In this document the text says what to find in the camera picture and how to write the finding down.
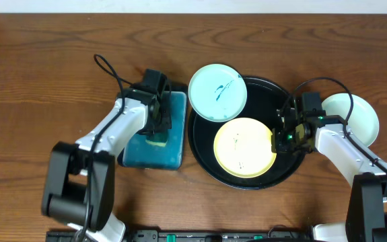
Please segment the green yellow sponge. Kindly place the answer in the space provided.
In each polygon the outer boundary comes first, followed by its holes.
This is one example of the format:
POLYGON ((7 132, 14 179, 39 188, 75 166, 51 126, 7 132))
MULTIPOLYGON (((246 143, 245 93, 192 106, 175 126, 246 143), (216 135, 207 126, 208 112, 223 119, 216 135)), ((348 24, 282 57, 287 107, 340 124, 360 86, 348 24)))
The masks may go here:
POLYGON ((147 135, 145 142, 149 145, 157 147, 165 147, 168 141, 168 132, 157 132, 150 135, 147 135))

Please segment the yellow plate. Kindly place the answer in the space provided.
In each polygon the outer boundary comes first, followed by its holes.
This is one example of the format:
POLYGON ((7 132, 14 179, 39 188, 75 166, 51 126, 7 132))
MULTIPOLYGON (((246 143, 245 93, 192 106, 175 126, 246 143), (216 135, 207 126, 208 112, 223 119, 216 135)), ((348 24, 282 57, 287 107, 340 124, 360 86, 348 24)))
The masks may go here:
POLYGON ((213 141, 217 163, 235 177, 258 177, 272 167, 277 157, 271 150, 271 136, 271 130, 253 118, 230 120, 213 141))

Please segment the light blue plate front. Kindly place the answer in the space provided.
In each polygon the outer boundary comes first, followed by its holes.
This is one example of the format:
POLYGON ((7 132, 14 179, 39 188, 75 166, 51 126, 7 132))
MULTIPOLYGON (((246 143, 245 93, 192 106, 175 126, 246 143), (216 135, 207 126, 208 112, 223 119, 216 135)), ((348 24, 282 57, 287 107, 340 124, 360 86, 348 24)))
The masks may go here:
MULTIPOLYGON (((380 123, 376 111, 363 98, 352 95, 353 110, 348 125, 354 135, 367 147, 377 139, 380 123)), ((351 101, 346 93, 337 93, 329 96, 322 102, 322 109, 327 115, 339 115, 346 118, 351 101)))

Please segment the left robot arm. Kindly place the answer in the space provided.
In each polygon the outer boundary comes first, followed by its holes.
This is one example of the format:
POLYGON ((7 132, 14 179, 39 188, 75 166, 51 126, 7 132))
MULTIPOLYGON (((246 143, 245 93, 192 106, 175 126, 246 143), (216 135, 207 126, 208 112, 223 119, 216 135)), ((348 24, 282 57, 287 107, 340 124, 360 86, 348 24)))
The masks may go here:
POLYGON ((73 144, 59 142, 50 152, 41 211, 76 229, 72 241, 122 241, 125 224, 112 212, 115 165, 135 134, 171 127, 171 87, 133 84, 113 108, 73 144))

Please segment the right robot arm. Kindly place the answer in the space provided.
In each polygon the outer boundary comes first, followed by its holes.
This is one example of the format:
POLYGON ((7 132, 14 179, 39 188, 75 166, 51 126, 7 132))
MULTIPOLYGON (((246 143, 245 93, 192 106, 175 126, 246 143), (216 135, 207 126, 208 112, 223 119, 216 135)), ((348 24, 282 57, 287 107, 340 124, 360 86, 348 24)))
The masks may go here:
POLYGON ((280 109, 277 115, 282 126, 272 130, 273 152, 318 152, 351 186, 346 221, 315 226, 314 239, 387 241, 387 162, 369 150, 340 116, 294 108, 280 109))

